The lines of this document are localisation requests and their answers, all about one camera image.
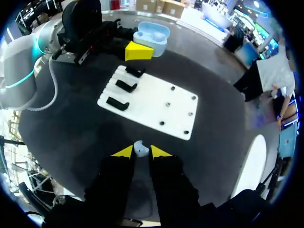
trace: dark gray table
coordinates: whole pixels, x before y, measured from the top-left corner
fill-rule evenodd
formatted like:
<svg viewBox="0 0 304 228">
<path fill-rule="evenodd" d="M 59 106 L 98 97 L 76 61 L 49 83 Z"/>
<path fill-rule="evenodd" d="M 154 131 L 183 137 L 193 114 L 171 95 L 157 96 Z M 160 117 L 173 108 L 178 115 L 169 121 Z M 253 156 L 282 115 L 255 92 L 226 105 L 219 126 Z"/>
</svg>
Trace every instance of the dark gray table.
<svg viewBox="0 0 304 228">
<path fill-rule="evenodd" d="M 114 56 L 91 57 L 81 66 L 54 63 L 59 92 L 41 112 L 23 111 L 19 132 L 41 166 L 61 185 L 83 197 L 106 155 L 141 139 L 145 145 L 180 156 L 184 171 L 199 190 L 201 205 L 219 205 L 232 193 L 245 157 L 242 96 L 217 75 L 181 55 L 166 51 L 151 61 L 128 62 L 199 96 L 191 139 L 184 141 L 124 119 L 99 107 L 97 100 L 119 65 Z M 33 107 L 48 103 L 54 86 L 48 65 L 38 77 Z M 158 221 L 146 158 L 137 160 L 126 217 Z"/>
</svg>

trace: white board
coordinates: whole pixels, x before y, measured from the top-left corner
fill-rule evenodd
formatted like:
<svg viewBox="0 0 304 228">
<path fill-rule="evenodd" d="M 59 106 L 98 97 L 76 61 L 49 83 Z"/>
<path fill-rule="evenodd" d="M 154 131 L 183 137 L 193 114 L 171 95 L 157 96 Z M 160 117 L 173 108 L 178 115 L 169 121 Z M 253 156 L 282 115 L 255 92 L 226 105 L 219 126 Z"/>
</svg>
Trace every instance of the white board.
<svg viewBox="0 0 304 228">
<path fill-rule="evenodd" d="M 194 126 L 198 96 L 149 74 L 136 78 L 128 74 L 125 68 L 125 66 L 119 66 L 116 69 L 97 104 L 144 126 L 189 140 Z M 137 83 L 137 88 L 132 93 L 128 93 L 115 85 L 118 79 L 130 86 Z M 120 111 L 107 104 L 109 96 L 123 104 L 129 102 L 128 109 Z"/>
</svg>

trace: black pants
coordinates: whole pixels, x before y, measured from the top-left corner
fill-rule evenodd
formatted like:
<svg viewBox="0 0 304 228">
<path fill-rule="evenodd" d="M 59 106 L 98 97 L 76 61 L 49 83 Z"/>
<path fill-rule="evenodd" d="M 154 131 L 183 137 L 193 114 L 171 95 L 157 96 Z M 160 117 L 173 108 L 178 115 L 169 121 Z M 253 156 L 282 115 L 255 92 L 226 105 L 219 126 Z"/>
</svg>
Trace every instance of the black pants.
<svg viewBox="0 0 304 228">
<path fill-rule="evenodd" d="M 263 93 L 257 62 L 233 85 L 239 92 L 246 96 L 245 102 L 259 97 Z"/>
</svg>

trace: yellow block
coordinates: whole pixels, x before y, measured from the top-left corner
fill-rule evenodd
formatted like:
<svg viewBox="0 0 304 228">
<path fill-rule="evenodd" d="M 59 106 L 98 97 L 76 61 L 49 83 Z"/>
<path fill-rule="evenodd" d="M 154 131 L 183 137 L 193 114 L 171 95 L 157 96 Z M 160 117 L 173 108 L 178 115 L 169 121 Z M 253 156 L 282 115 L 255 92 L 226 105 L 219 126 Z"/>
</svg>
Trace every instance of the yellow block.
<svg viewBox="0 0 304 228">
<path fill-rule="evenodd" d="M 163 157 L 172 156 L 171 154 L 169 154 L 165 151 L 162 151 L 161 149 L 158 149 L 156 146 L 153 146 L 153 145 L 151 145 L 151 150 L 152 150 L 153 158 L 160 157 L 160 156 L 163 156 Z"/>
<path fill-rule="evenodd" d="M 125 61 L 137 59 L 151 59 L 153 56 L 153 48 L 136 44 L 131 41 L 125 48 Z"/>
<path fill-rule="evenodd" d="M 129 147 L 123 149 L 122 151 L 119 151 L 119 152 L 113 154 L 112 156 L 113 157 L 123 156 L 123 157 L 131 158 L 132 149 L 133 149 L 133 146 L 129 146 Z"/>
</svg>

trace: display screen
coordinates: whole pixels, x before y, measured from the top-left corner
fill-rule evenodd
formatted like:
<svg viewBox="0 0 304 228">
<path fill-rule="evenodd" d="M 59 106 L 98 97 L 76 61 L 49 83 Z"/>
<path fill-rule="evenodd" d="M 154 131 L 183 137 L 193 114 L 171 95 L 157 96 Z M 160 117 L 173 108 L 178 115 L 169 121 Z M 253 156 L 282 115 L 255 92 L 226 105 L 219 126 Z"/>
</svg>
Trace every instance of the display screen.
<svg viewBox="0 0 304 228">
<path fill-rule="evenodd" d="M 275 39 L 271 39 L 271 41 L 269 42 L 269 46 L 271 46 L 271 48 L 275 50 L 279 46 L 279 44 L 275 41 Z"/>
<path fill-rule="evenodd" d="M 269 36 L 269 33 L 257 23 L 255 24 L 255 29 L 261 34 L 263 39 L 266 39 Z"/>
</svg>

